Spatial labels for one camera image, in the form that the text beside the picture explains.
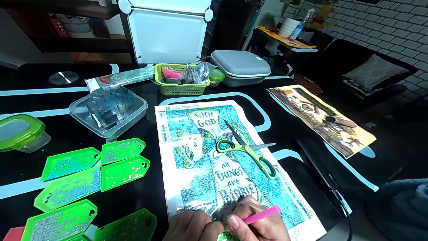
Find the scissors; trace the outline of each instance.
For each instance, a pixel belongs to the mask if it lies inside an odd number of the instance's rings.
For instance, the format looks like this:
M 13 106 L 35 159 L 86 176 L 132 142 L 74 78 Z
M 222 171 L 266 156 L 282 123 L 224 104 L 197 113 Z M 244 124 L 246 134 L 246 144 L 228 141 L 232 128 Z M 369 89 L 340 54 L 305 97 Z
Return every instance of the scissors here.
M 229 151 L 245 151 L 253 158 L 253 160 L 259 166 L 260 170 L 266 175 L 266 177 L 268 177 L 269 179 L 274 179 L 276 176 L 276 171 L 275 171 L 275 168 L 273 167 L 273 165 L 266 158 L 258 155 L 256 152 L 254 152 L 254 150 L 265 148 L 265 147 L 270 147 L 270 146 L 276 145 L 276 143 L 248 146 L 241 139 L 241 137 L 235 132 L 235 130 L 233 130 L 232 126 L 230 126 L 230 124 L 227 121 L 224 121 L 224 122 L 229 127 L 229 129 L 232 131 L 232 134 L 235 137 L 235 139 L 238 141 L 238 143 L 232 142 L 228 139 L 221 139 L 217 142 L 217 144 L 215 146 L 216 150 L 220 153 L 229 152 Z M 223 143 L 226 143 L 227 145 L 229 145 L 230 148 L 226 148 L 226 149 L 221 148 L 220 145 Z M 269 167 L 270 173 L 266 170 L 266 168 L 262 165 L 262 163 L 260 161 L 264 162 Z

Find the hand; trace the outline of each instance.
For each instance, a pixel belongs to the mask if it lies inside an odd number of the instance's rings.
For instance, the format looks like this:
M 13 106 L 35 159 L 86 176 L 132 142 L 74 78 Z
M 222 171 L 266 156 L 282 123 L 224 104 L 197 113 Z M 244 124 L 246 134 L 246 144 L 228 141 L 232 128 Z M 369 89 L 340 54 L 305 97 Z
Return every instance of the hand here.
M 290 241 L 287 228 L 279 214 L 263 218 L 250 224 L 250 226 L 257 231 L 254 233 L 248 225 L 244 223 L 243 219 L 265 209 L 267 208 L 261 205 L 252 196 L 246 196 L 243 201 L 238 203 L 233 214 L 228 216 L 227 224 L 241 241 Z
M 202 210 L 186 210 L 171 218 L 163 241 L 217 241 L 224 226 Z

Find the finished diamond painting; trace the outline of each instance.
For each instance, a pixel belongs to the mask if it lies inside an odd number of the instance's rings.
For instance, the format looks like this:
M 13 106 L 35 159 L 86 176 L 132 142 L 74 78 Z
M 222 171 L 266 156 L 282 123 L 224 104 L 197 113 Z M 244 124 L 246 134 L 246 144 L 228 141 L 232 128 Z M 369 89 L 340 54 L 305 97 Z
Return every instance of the finished diamond painting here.
M 267 89 L 345 159 L 367 147 L 376 137 L 301 85 Z

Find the shelf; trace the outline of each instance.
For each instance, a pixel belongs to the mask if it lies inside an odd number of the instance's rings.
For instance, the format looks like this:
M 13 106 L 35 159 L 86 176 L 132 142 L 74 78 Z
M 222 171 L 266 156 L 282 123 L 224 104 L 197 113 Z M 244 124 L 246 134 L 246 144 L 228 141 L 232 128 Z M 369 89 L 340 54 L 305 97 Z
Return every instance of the shelf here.
M 132 43 L 125 39 L 30 38 L 42 52 L 87 52 L 134 54 Z
M 110 19 L 120 11 L 116 4 L 103 7 L 98 2 L 87 0 L 0 0 L 0 7 L 31 13 L 61 13 L 102 19 Z

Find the finger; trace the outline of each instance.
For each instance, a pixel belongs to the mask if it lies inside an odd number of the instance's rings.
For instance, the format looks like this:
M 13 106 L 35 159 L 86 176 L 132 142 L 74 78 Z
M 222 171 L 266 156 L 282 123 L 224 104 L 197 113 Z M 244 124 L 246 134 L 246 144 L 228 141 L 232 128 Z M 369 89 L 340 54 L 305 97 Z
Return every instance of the finger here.
M 233 214 L 229 215 L 227 224 L 241 241 L 258 241 L 254 233 L 240 217 Z
M 233 214 L 237 215 L 241 219 L 245 219 L 265 209 L 265 206 L 257 205 L 252 202 L 241 201 L 239 202 L 239 206 L 237 206 L 233 211 Z
M 217 241 L 218 235 L 224 231 L 224 226 L 219 221 L 208 223 L 202 231 L 200 241 Z
M 169 229 L 167 233 L 172 233 L 175 231 L 175 229 L 178 226 L 178 223 L 180 222 L 181 214 L 177 214 L 171 217 L 171 222 L 169 223 Z
M 189 223 L 186 234 L 193 240 L 198 240 L 204 230 L 205 224 L 212 222 L 208 214 L 202 210 L 197 210 Z
M 255 198 L 253 198 L 250 195 L 247 195 L 242 201 L 252 202 L 254 204 L 261 205 L 260 202 L 258 202 Z
M 177 230 L 180 232 L 185 232 L 194 214 L 195 211 L 193 210 L 186 210 L 182 214 L 180 214 L 181 217 L 177 226 Z

